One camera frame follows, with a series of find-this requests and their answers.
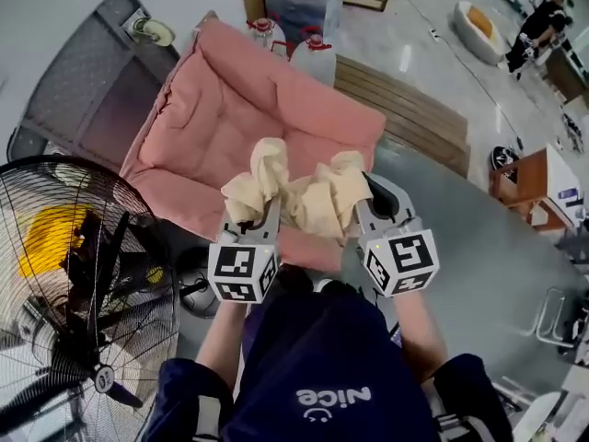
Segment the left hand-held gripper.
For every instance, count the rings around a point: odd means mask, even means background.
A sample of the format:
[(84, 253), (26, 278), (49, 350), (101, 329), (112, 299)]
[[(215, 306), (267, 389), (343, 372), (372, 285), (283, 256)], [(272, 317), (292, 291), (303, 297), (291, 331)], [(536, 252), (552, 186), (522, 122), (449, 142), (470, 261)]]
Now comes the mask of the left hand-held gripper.
[(207, 278), (220, 301), (261, 303), (267, 295), (280, 259), (277, 236), (282, 199), (265, 205), (263, 222), (242, 227), (224, 211), (216, 242), (209, 246)]

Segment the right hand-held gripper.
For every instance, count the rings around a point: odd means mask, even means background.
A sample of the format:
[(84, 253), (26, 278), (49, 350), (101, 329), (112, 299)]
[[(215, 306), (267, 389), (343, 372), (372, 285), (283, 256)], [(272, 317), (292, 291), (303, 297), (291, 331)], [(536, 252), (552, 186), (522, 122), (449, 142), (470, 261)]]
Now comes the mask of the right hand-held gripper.
[(353, 208), (362, 266), (383, 297), (423, 290), (440, 268), (433, 232), (423, 227), (403, 189), (381, 176), (363, 175), (372, 199)]

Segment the cream yellow cloth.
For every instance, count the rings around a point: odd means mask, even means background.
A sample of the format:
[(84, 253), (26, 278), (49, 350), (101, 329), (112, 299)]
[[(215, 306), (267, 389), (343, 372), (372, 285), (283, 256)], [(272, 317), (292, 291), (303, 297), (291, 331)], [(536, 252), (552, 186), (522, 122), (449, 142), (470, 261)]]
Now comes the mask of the cream yellow cloth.
[(221, 188), (225, 208), (236, 223), (262, 219), (267, 202), (281, 200), (281, 221), (307, 234), (343, 244), (360, 235), (353, 208), (373, 197), (358, 151), (341, 151), (312, 174), (292, 180), (286, 143), (263, 138), (250, 157), (250, 171)]

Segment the pink cushioned sofa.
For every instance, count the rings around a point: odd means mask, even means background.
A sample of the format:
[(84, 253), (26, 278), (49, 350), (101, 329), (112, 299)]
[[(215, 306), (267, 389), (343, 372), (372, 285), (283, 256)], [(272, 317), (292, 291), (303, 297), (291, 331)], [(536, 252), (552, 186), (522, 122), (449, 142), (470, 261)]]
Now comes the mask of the pink cushioned sofa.
[(381, 112), (209, 20), (157, 94), (120, 174), (156, 216), (214, 239), (221, 188), (248, 169), (260, 139), (284, 140), (290, 173), (300, 178), (341, 151), (360, 152), (372, 167), (385, 125)]

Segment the person's left forearm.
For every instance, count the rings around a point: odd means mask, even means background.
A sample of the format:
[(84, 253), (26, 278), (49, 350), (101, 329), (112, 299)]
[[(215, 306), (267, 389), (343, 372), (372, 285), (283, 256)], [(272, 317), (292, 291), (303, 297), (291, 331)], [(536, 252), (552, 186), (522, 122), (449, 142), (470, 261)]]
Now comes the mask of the person's left forearm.
[(211, 369), (228, 388), (237, 384), (248, 304), (222, 301), (202, 342), (196, 362)]

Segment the person's right forearm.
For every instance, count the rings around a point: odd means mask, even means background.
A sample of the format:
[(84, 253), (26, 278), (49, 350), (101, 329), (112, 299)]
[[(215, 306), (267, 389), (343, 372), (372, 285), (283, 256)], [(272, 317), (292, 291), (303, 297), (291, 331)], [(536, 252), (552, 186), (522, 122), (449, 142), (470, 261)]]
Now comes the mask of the person's right forearm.
[(393, 297), (400, 327), (402, 352), (420, 383), (448, 360), (445, 340), (421, 292)]

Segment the wooden slatted platform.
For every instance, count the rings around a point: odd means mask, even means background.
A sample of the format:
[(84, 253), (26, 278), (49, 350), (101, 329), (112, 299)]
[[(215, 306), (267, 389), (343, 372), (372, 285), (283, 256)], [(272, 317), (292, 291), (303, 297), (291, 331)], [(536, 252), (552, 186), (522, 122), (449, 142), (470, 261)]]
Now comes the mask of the wooden slatted platform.
[(419, 89), (338, 55), (334, 87), (380, 111), (386, 137), (466, 178), (470, 161), (468, 120)]

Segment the grey flat platform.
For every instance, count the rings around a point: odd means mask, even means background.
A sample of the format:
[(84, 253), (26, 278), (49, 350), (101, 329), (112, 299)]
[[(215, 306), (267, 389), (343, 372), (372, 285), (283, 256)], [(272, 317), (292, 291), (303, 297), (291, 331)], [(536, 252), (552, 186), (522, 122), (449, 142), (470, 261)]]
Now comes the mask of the grey flat platform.
[[(433, 314), (448, 360), (473, 354), (493, 380), (509, 378), (539, 393), (560, 387), (570, 367), (534, 328), (559, 294), (584, 291), (582, 275), (517, 214), (422, 154), (383, 140), (373, 171), (409, 195), (433, 232), (440, 268), (415, 292)], [(398, 324), (393, 298), (376, 293), (355, 243), (344, 252), (341, 274)]]

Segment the black robot vacuum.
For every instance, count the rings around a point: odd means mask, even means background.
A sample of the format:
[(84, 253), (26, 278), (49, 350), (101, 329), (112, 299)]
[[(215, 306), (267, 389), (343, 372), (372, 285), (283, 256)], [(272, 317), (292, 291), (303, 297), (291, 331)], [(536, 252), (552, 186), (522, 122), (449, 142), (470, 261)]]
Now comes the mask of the black robot vacuum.
[(495, 146), (489, 156), (489, 162), (492, 170), (497, 170), (512, 164), (519, 160), (520, 157), (510, 146)]

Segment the wooden side table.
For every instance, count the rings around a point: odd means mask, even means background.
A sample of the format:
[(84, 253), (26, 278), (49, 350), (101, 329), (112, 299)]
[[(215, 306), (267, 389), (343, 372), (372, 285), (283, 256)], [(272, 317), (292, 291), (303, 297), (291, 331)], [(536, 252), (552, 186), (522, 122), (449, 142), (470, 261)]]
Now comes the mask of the wooden side table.
[(538, 232), (581, 225), (581, 183), (555, 147), (546, 147), (489, 173), (489, 194)]

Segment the person's navy shirt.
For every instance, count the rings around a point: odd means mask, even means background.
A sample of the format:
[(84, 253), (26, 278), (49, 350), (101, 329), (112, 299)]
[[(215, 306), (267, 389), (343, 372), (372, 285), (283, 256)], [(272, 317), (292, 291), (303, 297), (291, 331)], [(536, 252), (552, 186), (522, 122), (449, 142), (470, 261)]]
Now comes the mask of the person's navy shirt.
[(196, 357), (160, 367), (141, 442), (514, 441), (478, 356), (420, 383), (376, 305), (296, 266), (248, 306), (233, 390)]

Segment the large black standing fan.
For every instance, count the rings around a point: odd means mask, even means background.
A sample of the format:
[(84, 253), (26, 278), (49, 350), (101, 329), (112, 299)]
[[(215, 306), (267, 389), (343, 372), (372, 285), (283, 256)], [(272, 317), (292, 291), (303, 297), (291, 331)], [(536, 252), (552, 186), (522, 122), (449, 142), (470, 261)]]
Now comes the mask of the large black standing fan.
[[(82, 245), (23, 277), (33, 217), (64, 204), (92, 208)], [(139, 442), (190, 292), (159, 220), (113, 171), (63, 155), (0, 166), (0, 440)]]

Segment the yellow object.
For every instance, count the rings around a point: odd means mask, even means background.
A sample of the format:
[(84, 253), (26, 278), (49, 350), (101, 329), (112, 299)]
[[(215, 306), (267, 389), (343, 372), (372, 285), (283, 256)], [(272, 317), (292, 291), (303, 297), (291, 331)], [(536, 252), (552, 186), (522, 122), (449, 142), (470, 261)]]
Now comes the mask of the yellow object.
[(19, 257), (20, 274), (29, 278), (58, 270), (69, 250), (82, 245), (81, 227), (89, 213), (88, 204), (49, 206), (37, 213)]

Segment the white round pet bed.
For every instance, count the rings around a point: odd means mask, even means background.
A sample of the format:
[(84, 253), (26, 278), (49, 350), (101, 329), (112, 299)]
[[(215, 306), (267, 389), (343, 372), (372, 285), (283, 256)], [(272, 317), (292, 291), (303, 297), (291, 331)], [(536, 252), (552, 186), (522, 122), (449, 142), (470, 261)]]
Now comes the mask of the white round pet bed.
[(459, 1), (453, 11), (456, 34), (482, 62), (497, 65), (507, 52), (498, 27), (469, 1)]

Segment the small cardboard piece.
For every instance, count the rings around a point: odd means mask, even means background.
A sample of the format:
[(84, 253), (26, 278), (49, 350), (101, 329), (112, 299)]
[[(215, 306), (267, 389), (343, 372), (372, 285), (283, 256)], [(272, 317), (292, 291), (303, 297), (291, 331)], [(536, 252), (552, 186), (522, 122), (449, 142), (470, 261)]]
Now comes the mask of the small cardboard piece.
[(204, 24), (205, 24), (207, 21), (209, 21), (209, 20), (218, 20), (218, 19), (219, 19), (219, 17), (218, 17), (218, 15), (217, 15), (217, 13), (216, 13), (215, 11), (213, 11), (213, 10), (209, 10), (209, 11), (208, 11), (208, 12), (207, 12), (207, 13), (204, 15), (204, 17), (203, 17), (203, 18), (202, 18), (202, 19), (199, 21), (199, 23), (198, 23), (198, 24), (195, 26), (195, 28), (194, 28), (194, 33), (197, 33), (197, 32), (199, 32), (199, 31), (202, 29), (203, 25), (204, 25)]

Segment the grey platform trolley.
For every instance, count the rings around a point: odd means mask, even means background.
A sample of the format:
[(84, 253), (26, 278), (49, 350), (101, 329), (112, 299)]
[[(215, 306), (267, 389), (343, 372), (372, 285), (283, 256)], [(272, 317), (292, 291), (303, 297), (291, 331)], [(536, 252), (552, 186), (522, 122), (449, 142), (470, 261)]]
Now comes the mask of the grey platform trolley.
[(141, 0), (102, 0), (53, 58), (10, 135), (10, 161), (83, 157), (119, 171), (179, 60), (133, 31), (151, 15)]

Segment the brown cabinet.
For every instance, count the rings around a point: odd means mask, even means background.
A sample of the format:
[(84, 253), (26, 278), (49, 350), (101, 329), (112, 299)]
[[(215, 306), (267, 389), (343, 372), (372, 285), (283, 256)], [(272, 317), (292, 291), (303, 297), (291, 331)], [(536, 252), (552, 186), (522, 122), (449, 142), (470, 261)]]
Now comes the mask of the brown cabinet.
[(544, 66), (543, 79), (554, 86), (566, 102), (581, 97), (589, 108), (589, 69), (575, 52), (556, 48)]

